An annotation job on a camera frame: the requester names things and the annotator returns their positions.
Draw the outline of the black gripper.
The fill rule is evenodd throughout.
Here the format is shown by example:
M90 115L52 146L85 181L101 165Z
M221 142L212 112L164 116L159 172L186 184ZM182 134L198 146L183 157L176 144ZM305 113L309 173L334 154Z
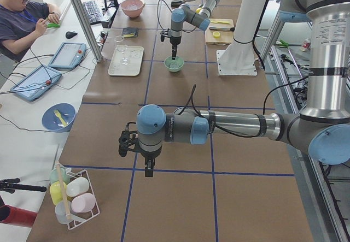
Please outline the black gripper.
M172 60L175 60L177 57L177 45L181 43L182 36L179 37L170 37L170 43L172 44Z
M145 158L145 177L153 177L155 159L158 157L159 154L161 154L161 148L155 151L145 151L142 149L140 153Z

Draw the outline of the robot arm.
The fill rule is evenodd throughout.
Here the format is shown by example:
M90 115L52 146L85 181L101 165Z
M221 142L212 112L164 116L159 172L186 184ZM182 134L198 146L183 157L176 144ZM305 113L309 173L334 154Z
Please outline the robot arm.
M171 14L171 28L168 31L170 43L172 44L172 59L177 56L177 45L181 42L183 23L188 22L193 26L205 31L210 24L209 18L215 6L220 0L206 0L198 12L191 10L185 0L173 0L174 7Z
M255 35L243 34L243 22L260 25L267 6L263 0L243 0L233 43L218 51L220 75L248 75L243 66L249 50L255 50ZM172 44L170 60L176 62L184 22L205 30L209 16L219 0L207 0L199 13L181 4L172 12L171 28L161 34L161 41L169 37ZM258 19L248 9L261 11ZM154 104L143 106L137 113L135 147L145 158L145 177L153 177L155 160L163 142L205 144L209 134L220 132L240 138L267 137L282 141L313 159L328 165L349 161L349 112L345 106L345 87L349 74L349 0L282 0L279 10L281 22L312 22L311 58L308 76L271 90L262 105L262 115L197 110L193 102L196 85L184 107L173 114ZM266 115L269 96L285 86L308 81L307 103L296 114Z

